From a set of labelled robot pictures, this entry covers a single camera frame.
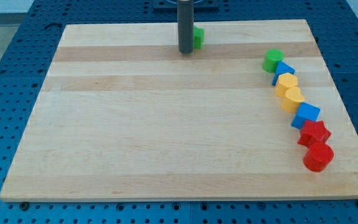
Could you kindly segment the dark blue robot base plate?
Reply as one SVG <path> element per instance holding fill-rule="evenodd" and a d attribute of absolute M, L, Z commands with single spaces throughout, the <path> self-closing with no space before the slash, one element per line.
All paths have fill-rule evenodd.
<path fill-rule="evenodd" d="M 220 0 L 194 0 L 194 9 L 219 9 Z M 176 11 L 177 0 L 152 0 L 153 11 Z"/>

